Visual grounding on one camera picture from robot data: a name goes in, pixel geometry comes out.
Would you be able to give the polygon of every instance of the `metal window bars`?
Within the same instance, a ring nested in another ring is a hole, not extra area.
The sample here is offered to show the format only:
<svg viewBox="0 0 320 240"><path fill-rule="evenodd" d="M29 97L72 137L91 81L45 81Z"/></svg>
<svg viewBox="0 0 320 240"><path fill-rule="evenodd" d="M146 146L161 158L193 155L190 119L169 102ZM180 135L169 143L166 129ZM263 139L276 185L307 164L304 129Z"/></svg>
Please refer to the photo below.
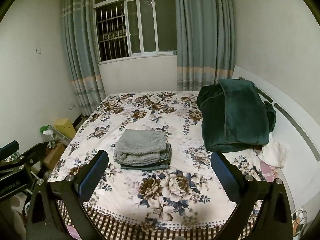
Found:
<svg viewBox="0 0 320 240"><path fill-rule="evenodd" d="M128 57L123 1L96 9L101 61Z"/></svg>

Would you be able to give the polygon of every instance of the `wall outlet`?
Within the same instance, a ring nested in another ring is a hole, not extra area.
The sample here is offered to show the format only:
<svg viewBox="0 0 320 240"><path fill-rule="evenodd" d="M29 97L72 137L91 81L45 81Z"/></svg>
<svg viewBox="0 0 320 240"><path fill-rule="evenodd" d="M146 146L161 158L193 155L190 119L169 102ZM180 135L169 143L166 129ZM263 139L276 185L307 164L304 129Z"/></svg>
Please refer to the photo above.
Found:
<svg viewBox="0 0 320 240"><path fill-rule="evenodd" d="M37 54L41 54L41 48L40 48L40 46L36 46L36 53L37 53Z"/></svg>
<svg viewBox="0 0 320 240"><path fill-rule="evenodd" d="M74 103L70 103L69 105L68 105L68 107L69 107L69 110L72 110L74 107L76 107L75 106L75 104Z"/></svg>

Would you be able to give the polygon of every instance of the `yellow box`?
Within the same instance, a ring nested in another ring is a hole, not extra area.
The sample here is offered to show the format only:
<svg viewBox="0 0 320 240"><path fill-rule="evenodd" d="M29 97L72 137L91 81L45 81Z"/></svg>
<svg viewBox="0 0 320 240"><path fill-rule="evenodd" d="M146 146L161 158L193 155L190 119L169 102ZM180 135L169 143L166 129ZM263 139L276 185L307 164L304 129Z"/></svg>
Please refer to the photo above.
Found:
<svg viewBox="0 0 320 240"><path fill-rule="evenodd" d="M55 121L54 127L71 139L76 135L76 130L68 118L58 119Z"/></svg>

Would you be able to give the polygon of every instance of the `curtain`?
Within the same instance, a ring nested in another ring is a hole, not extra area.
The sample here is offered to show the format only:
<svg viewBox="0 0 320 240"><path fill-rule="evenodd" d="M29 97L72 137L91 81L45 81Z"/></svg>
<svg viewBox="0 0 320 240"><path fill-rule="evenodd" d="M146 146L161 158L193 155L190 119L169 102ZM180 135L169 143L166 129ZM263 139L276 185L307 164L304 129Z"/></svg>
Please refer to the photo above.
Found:
<svg viewBox="0 0 320 240"><path fill-rule="evenodd" d="M176 0L178 90L231 78L235 27L231 0Z"/></svg>
<svg viewBox="0 0 320 240"><path fill-rule="evenodd" d="M71 82L81 112L89 116L106 97L93 44L92 0L63 0L62 34Z"/></svg>

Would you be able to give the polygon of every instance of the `cardboard box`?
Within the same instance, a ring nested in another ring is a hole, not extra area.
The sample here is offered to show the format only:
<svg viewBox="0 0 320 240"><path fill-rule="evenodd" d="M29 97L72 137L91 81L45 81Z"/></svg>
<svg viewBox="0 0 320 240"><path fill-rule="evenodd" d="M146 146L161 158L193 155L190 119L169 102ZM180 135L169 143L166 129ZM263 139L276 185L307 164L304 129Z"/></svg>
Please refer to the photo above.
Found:
<svg viewBox="0 0 320 240"><path fill-rule="evenodd" d="M48 156L44 159L43 163L44 165L52 171L53 168L56 166L58 160L60 160L61 155L64 153L64 150L66 148L62 143L58 143L57 146L52 149Z"/></svg>

